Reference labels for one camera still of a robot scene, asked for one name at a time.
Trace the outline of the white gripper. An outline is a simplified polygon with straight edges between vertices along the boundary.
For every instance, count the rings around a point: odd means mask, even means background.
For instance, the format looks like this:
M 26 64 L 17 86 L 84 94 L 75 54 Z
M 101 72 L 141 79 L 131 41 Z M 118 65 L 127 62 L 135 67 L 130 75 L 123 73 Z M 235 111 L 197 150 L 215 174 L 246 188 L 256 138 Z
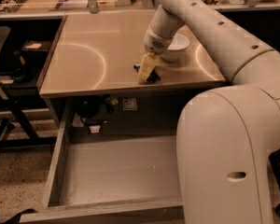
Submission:
M 147 51 L 140 62 L 140 74 L 139 78 L 144 78 L 148 75 L 152 69 L 155 70 L 157 65 L 157 55 L 163 54 L 171 45 L 172 38 L 163 38 L 157 35 L 150 27 L 147 28 L 146 34 L 144 36 L 144 48 Z

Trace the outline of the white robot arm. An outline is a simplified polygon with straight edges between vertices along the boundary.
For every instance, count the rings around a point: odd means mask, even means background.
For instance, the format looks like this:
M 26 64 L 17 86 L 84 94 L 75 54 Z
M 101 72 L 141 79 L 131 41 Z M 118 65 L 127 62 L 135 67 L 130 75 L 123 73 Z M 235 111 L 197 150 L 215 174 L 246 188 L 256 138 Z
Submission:
M 188 26 L 230 82 L 180 115 L 176 155 L 186 224 L 273 224 L 269 156 L 280 148 L 280 53 L 202 0 L 159 0 L 139 78 Z

